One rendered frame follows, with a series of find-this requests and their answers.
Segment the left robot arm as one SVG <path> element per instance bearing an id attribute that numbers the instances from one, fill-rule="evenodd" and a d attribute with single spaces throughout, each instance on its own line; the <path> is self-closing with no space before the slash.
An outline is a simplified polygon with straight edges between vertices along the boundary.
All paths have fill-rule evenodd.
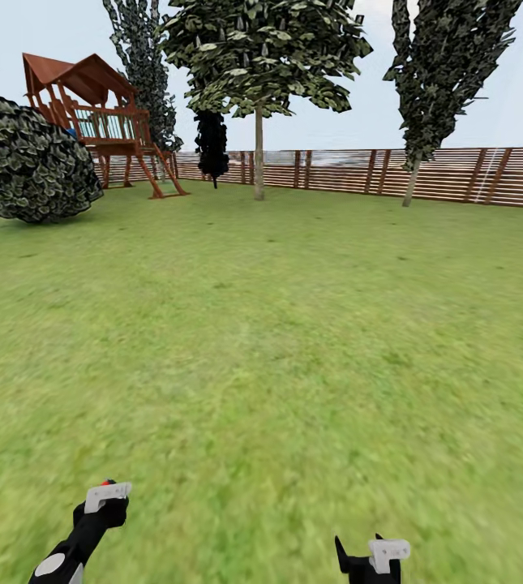
<path id="1" fill-rule="evenodd" d="M 108 528 L 126 522 L 132 483 L 106 483 L 88 489 L 87 499 L 74 509 L 75 530 L 40 562 L 28 584 L 82 584 L 84 567 Z"/>

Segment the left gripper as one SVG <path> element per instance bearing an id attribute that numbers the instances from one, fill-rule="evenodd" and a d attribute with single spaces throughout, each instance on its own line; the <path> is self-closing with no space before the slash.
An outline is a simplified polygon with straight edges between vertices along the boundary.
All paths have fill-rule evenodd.
<path id="1" fill-rule="evenodd" d="M 95 513 L 85 513 L 84 503 L 77 505 L 73 514 L 74 528 L 92 531 L 96 536 L 96 541 L 100 542 L 108 528 L 122 526 L 126 522 L 126 504 L 125 497 L 113 498 L 107 500 L 105 505 Z"/>

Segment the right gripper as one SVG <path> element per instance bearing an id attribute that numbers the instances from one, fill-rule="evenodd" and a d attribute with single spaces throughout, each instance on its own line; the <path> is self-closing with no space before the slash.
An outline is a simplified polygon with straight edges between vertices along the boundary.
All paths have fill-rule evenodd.
<path id="1" fill-rule="evenodd" d="M 349 574 L 349 584 L 401 584 L 400 560 L 390 560 L 390 572 L 377 575 L 369 556 L 347 556 L 338 536 L 335 536 L 335 544 L 341 572 Z"/>

